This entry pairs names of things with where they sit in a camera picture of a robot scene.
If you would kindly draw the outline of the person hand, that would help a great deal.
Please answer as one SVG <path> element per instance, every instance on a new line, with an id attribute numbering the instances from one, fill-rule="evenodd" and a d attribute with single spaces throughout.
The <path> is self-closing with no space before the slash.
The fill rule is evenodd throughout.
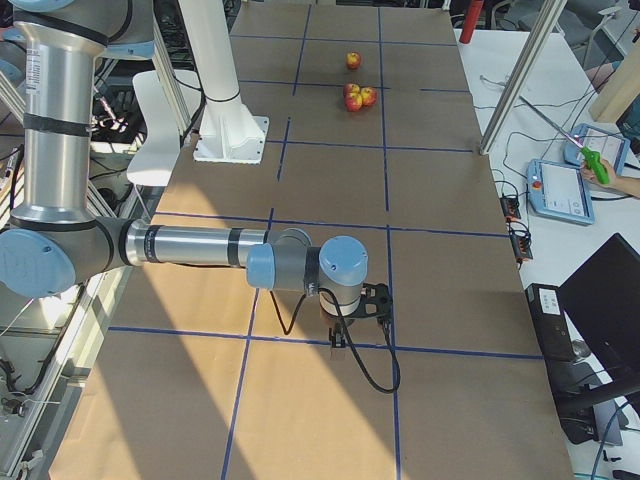
<path id="1" fill-rule="evenodd" d="M 604 158 L 602 158 L 600 160 L 600 163 L 601 163 L 601 165 L 604 167 L 604 169 L 607 172 L 607 176 L 608 176 L 608 182 L 607 183 L 601 182 L 597 178 L 596 173 L 592 169 L 590 169 L 585 162 L 583 162 L 582 165 L 581 165 L 581 175 L 582 175 L 582 177 L 585 180 L 587 180 L 587 181 L 589 181 L 591 183 L 594 183 L 596 185 L 603 186 L 605 188 L 613 188 L 617 184 L 617 175 L 616 175 L 615 170 L 613 169 L 611 164 Z"/>

